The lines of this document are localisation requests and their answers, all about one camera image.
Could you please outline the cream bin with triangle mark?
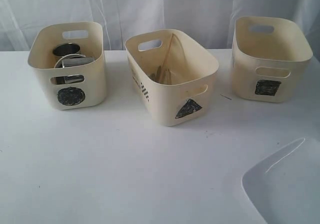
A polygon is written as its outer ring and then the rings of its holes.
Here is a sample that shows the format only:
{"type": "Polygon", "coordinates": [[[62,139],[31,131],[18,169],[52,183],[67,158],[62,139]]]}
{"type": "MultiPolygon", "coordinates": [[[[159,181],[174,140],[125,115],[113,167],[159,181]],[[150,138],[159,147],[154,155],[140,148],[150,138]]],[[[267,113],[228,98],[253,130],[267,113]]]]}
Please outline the cream bin with triangle mark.
{"type": "Polygon", "coordinates": [[[155,121],[175,126],[207,111],[219,62],[194,39],[180,30],[162,29],[133,36],[125,47],[136,91],[155,121]],[[172,33],[182,43],[186,62],[178,56],[173,37],[164,83],[157,83],[149,75],[162,65],[172,33]]]}

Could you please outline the steel long spoon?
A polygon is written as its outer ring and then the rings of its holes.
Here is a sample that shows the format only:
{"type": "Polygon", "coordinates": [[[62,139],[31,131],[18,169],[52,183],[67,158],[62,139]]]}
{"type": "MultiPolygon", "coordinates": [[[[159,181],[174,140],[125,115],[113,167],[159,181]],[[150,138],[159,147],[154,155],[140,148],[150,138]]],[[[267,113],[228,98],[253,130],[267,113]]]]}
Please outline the steel long spoon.
{"type": "Polygon", "coordinates": [[[165,82],[165,74],[165,69],[160,65],[155,73],[149,75],[149,78],[154,82],[163,84],[165,82]]]}

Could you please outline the cream bin with circle mark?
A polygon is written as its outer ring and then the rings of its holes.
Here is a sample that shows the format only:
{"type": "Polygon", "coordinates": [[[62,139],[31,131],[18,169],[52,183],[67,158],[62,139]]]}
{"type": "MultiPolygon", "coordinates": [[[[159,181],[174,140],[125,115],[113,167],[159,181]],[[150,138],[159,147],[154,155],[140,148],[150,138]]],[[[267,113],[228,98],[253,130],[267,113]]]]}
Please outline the cream bin with circle mark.
{"type": "Polygon", "coordinates": [[[33,69],[48,103],[68,110],[100,104],[107,96],[103,28],[97,22],[60,23],[43,28],[31,47],[28,64],[33,69]],[[53,50],[75,43],[93,62],[57,68],[61,62],[53,50]]]}

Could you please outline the white square plate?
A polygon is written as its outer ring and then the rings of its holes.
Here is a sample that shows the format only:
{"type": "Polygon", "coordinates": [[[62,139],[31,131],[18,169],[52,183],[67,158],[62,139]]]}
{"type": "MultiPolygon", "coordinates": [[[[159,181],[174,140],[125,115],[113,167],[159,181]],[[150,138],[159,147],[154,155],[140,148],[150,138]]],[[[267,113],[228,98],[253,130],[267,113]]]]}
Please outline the white square plate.
{"type": "Polygon", "coordinates": [[[242,177],[242,187],[268,224],[320,222],[320,143],[300,138],[263,159],[242,177]]]}

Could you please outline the cream bin with square mark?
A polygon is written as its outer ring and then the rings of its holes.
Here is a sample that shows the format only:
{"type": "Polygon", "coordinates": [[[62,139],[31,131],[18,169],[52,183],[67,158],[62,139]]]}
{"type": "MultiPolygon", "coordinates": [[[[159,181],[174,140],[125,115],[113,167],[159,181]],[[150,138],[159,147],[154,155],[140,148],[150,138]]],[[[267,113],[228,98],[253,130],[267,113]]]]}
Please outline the cream bin with square mark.
{"type": "Polygon", "coordinates": [[[293,21],[240,17],[232,41],[232,90],[243,99],[287,101],[312,57],[305,35],[293,21]]]}

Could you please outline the white curtain backdrop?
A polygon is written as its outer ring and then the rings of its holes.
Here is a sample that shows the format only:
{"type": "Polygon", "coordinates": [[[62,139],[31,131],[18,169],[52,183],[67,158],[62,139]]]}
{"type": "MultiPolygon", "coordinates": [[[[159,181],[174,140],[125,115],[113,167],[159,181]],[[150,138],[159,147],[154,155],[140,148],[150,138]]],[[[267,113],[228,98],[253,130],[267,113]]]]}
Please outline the white curtain backdrop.
{"type": "Polygon", "coordinates": [[[158,29],[179,29],[208,49],[229,48],[242,16],[294,21],[315,56],[320,54],[320,0],[0,0],[2,51],[29,50],[49,25],[95,21],[104,47],[122,50],[130,37],[158,29]]]}

